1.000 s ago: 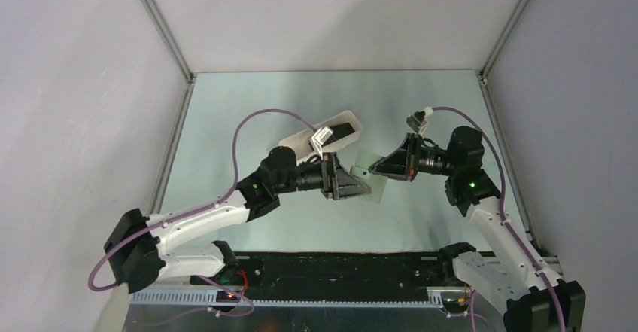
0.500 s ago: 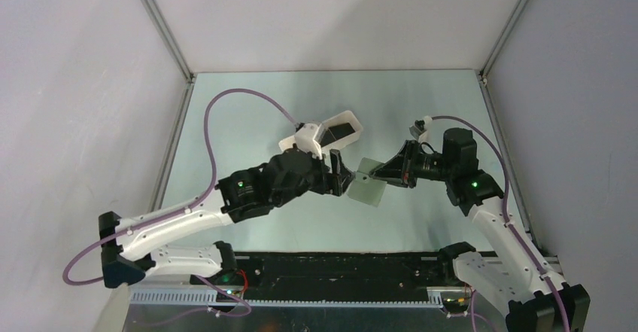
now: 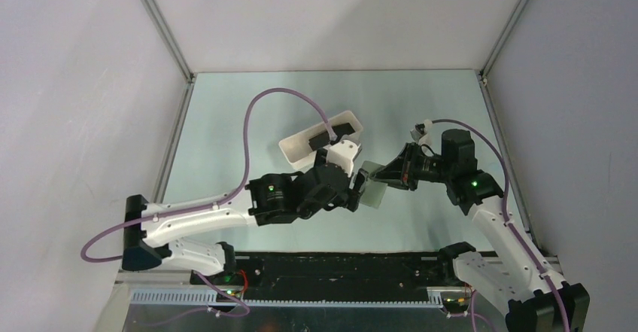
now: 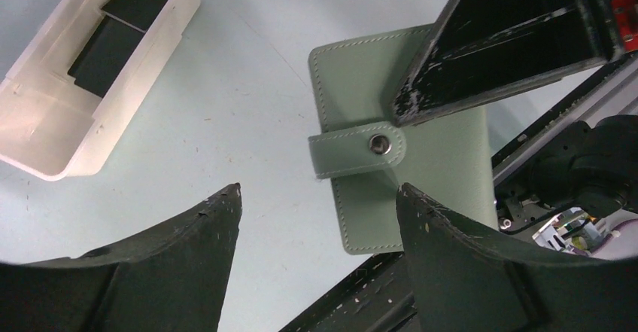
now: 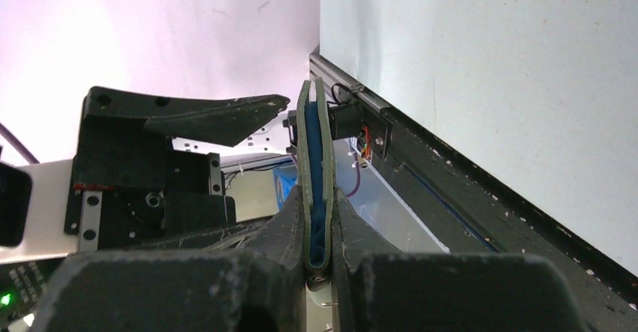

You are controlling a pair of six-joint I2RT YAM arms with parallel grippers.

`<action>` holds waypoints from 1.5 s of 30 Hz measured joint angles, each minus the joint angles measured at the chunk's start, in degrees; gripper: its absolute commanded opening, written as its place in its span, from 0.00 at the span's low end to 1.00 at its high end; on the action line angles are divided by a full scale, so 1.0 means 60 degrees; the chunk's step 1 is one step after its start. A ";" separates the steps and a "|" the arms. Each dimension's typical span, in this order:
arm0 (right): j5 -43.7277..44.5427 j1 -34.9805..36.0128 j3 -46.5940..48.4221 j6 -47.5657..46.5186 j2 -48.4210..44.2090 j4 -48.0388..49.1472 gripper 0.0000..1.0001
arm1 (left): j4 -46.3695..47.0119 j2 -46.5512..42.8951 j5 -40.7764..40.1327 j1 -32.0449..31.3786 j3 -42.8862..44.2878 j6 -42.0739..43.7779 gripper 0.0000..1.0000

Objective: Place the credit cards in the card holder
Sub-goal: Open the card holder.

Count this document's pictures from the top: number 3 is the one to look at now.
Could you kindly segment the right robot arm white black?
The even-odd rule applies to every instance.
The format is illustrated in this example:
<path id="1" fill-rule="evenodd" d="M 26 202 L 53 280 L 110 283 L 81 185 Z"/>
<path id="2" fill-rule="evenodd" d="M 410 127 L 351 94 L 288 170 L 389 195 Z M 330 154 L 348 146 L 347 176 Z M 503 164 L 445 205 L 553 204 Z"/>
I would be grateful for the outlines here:
<path id="1" fill-rule="evenodd" d="M 551 267 L 506 208 L 506 195 L 492 175 L 478 168 L 475 143 L 468 130 L 442 134 L 440 154 L 427 155 L 408 143 L 372 180 L 413 191 L 421 181 L 445 185 L 460 208 L 489 241 L 503 265 L 482 259 L 468 242 L 440 249 L 438 276 L 447 285 L 465 282 L 504 317 L 510 331 L 582 331 L 590 296 Z"/>

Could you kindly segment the white plastic bin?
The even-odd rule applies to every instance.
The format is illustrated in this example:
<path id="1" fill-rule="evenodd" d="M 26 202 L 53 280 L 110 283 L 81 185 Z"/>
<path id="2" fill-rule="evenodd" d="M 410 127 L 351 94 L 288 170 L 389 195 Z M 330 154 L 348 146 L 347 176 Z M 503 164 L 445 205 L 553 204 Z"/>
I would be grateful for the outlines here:
<path id="1" fill-rule="evenodd" d="M 358 141 L 363 133 L 363 125 L 352 111 L 343 111 L 335 116 L 329 117 L 328 121 L 331 126 L 341 123 L 351 123 L 356 132 L 355 134 L 348 136 L 350 139 Z M 302 131 L 288 136 L 278 142 L 278 146 L 286 161 L 294 170 L 299 171 L 306 167 L 310 167 L 313 164 L 315 151 L 311 151 L 311 148 L 308 145 L 308 140 L 312 136 L 323 132 L 327 132 L 327 130 L 324 126 L 324 122 L 320 120 L 319 123 L 307 127 Z"/>

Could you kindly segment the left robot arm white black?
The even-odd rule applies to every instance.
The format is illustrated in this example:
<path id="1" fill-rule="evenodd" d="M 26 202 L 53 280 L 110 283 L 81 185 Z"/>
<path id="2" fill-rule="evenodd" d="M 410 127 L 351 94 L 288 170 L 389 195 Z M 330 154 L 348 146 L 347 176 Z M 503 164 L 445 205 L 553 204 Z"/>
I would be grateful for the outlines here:
<path id="1" fill-rule="evenodd" d="M 238 274 L 234 248 L 227 242 L 206 245 L 192 235 L 234 227 L 262 227 L 307 220 L 318 212 L 357 210 L 368 172 L 350 177 L 334 163 L 307 172 L 266 174 L 249 181 L 235 199 L 205 209 L 201 205 L 173 215 L 167 204 L 149 203 L 142 195 L 127 198 L 123 231 L 125 271 L 165 265 L 193 270 L 229 284 Z"/>

